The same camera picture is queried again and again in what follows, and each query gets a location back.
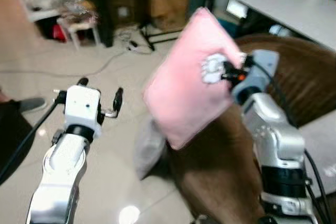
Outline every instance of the pink cushion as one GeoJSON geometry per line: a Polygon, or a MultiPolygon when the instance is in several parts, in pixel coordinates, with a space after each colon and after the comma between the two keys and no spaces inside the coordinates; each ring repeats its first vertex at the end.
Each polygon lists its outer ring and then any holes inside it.
{"type": "Polygon", "coordinates": [[[146,106],[175,150],[185,146],[233,101],[228,82],[202,82],[202,62],[215,53],[240,66],[236,44],[208,9],[199,8],[144,90],[146,106]]]}

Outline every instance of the black cable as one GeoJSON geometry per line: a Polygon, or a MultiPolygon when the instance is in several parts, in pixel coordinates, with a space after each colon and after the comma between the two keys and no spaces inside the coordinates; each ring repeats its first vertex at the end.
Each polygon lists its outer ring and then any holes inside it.
{"type": "Polygon", "coordinates": [[[319,185],[319,188],[320,188],[320,191],[321,191],[321,196],[322,196],[322,199],[323,199],[323,203],[324,203],[324,208],[326,209],[326,213],[327,213],[327,217],[328,217],[328,220],[329,220],[329,223],[334,223],[332,221],[332,215],[331,215],[331,210],[330,210],[330,206],[329,206],[329,203],[328,203],[328,200],[327,200],[327,195],[326,195],[326,191],[324,190],[324,186],[323,186],[323,182],[321,180],[321,177],[320,175],[317,176],[317,174],[319,174],[319,171],[316,167],[316,164],[313,160],[313,158],[311,157],[310,153],[307,151],[307,149],[304,150],[304,154],[306,155],[313,171],[314,171],[314,174],[315,174],[315,177],[316,177],[316,180],[317,180],[317,184],[319,185]]]}
{"type": "Polygon", "coordinates": [[[51,114],[51,112],[56,108],[58,103],[53,103],[52,106],[48,109],[48,111],[42,116],[42,118],[34,125],[32,130],[28,133],[28,135],[23,139],[23,141],[19,144],[19,146],[15,149],[14,153],[11,155],[9,160],[7,161],[4,168],[1,170],[0,173],[0,182],[3,182],[3,178],[6,175],[6,172],[10,168],[10,166],[13,164],[15,158],[20,154],[22,148],[25,146],[27,141],[34,135],[34,133],[37,131],[37,129],[41,126],[41,124],[48,118],[48,116],[51,114]]]}
{"type": "Polygon", "coordinates": [[[332,224],[332,223],[330,223],[330,222],[327,220],[327,218],[325,217],[324,212],[323,212],[323,210],[322,210],[320,204],[319,204],[318,201],[316,200],[316,197],[315,197],[315,195],[314,195],[313,190],[311,189],[311,186],[310,186],[310,185],[307,185],[306,188],[307,188],[307,191],[308,191],[308,193],[309,193],[309,195],[310,195],[311,200],[313,201],[313,205],[316,207],[316,210],[317,210],[317,212],[319,213],[319,216],[320,216],[322,222],[323,222],[323,223],[326,223],[326,224],[332,224]]]}
{"type": "MultiPolygon", "coordinates": [[[[294,127],[298,128],[297,124],[295,123],[295,121],[293,120],[293,117],[290,113],[290,110],[289,110],[289,107],[288,107],[288,103],[286,101],[286,97],[285,95],[282,93],[281,89],[279,88],[278,84],[275,82],[274,78],[260,65],[258,64],[257,62],[253,62],[253,64],[258,68],[260,69],[269,79],[271,85],[274,87],[276,93],[278,94],[279,98],[280,98],[280,102],[281,102],[281,106],[283,107],[285,113],[286,113],[286,116],[288,118],[288,121],[290,122],[291,125],[293,125],[294,127]]],[[[323,204],[324,204],[324,208],[326,209],[326,215],[327,215],[327,219],[329,220],[329,222],[326,222],[326,223],[330,223],[330,224],[333,224],[334,222],[332,221],[332,215],[331,215],[331,211],[330,211],[330,206],[329,206],[329,203],[328,203],[328,200],[327,200],[327,196],[326,196],[326,191],[324,189],[324,186],[323,186],[323,182],[322,182],[322,179],[320,177],[320,174],[319,174],[319,171],[316,167],[316,164],[313,160],[313,158],[311,157],[311,155],[309,154],[308,150],[307,149],[304,149],[304,154],[306,155],[313,171],[314,171],[314,175],[316,177],[316,180],[317,180],[317,183],[318,183],[318,186],[319,186],[319,189],[321,191],[321,196],[322,196],[322,200],[323,200],[323,204]]],[[[319,213],[319,215],[321,216],[321,218],[325,218],[324,214],[323,213],[319,213]]]]}

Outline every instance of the black stand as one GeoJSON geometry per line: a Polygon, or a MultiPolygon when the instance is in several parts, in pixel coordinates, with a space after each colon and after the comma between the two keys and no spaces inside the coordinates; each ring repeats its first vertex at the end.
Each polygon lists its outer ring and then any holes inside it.
{"type": "Polygon", "coordinates": [[[162,40],[153,41],[153,42],[150,41],[150,38],[156,37],[156,36],[160,36],[160,35],[178,33],[179,31],[182,31],[180,29],[180,30],[175,30],[175,31],[167,31],[167,32],[164,32],[164,33],[159,33],[159,34],[149,34],[148,33],[148,25],[149,24],[150,24],[149,22],[145,22],[145,23],[141,24],[139,26],[139,31],[140,31],[140,34],[142,35],[142,37],[144,38],[144,40],[146,41],[146,43],[148,44],[148,47],[152,51],[155,51],[154,44],[156,44],[156,43],[162,43],[162,42],[166,42],[166,41],[170,41],[170,40],[175,40],[175,39],[177,39],[177,37],[175,37],[175,38],[169,38],[169,39],[162,39],[162,40]]]}

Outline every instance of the brown cushion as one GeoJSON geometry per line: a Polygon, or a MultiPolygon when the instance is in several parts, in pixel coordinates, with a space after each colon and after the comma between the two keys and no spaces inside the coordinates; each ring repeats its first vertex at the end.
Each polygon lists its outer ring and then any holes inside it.
{"type": "MultiPolygon", "coordinates": [[[[299,125],[336,109],[334,53],[297,38],[253,35],[236,41],[244,52],[280,53],[275,79],[299,125]]],[[[270,93],[278,101],[272,89],[270,93]]],[[[263,215],[260,173],[239,108],[233,105],[180,151],[170,150],[175,181],[193,214],[224,224],[251,224],[263,215]]]]}

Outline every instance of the tile floor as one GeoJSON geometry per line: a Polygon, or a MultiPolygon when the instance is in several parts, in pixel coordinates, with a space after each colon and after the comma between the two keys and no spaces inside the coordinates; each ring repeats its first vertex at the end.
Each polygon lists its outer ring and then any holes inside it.
{"type": "MultiPolygon", "coordinates": [[[[47,41],[26,21],[18,0],[0,0],[0,71],[49,71],[62,74],[94,72],[123,48],[85,47],[47,41]]],[[[150,176],[139,181],[132,164],[134,137],[147,114],[141,91],[152,71],[162,62],[172,42],[158,45],[150,55],[130,52],[115,57],[100,74],[90,76],[90,85],[102,92],[103,107],[110,106],[115,91],[124,88],[124,104],[117,120],[106,119],[103,135],[94,141],[88,168],[80,183],[75,222],[118,224],[119,212],[128,205],[140,210],[137,223],[186,224],[191,215],[171,180],[150,176]]],[[[56,78],[42,74],[0,73],[4,91],[15,99],[42,95],[50,102],[53,89],[66,89],[79,78],[56,78]]],[[[35,123],[43,111],[27,115],[35,123]]],[[[64,117],[59,108],[42,125],[31,151],[14,175],[0,186],[2,223],[24,223],[32,193],[41,179],[41,162],[50,140],[64,117]]]]}

